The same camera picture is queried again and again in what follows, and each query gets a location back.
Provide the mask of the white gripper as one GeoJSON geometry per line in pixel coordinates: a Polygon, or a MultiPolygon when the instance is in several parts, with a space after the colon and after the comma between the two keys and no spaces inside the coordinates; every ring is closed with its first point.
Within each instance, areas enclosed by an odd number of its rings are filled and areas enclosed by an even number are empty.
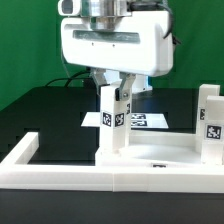
{"type": "Polygon", "coordinates": [[[113,31],[93,31],[88,19],[64,18],[63,55],[70,64],[93,67],[91,77],[97,87],[107,84],[105,69],[120,71],[115,98],[127,101],[135,74],[161,76],[173,67],[172,35],[164,38],[168,20],[166,11],[134,11],[119,18],[113,31]]]}

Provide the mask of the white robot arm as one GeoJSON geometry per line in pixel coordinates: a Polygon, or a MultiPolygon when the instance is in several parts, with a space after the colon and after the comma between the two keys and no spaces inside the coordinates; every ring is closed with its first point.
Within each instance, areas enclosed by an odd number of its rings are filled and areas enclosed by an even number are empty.
{"type": "Polygon", "coordinates": [[[173,67],[173,15],[163,0],[59,0],[66,61],[92,69],[98,87],[117,71],[118,101],[130,97],[137,75],[162,76],[173,67]]]}

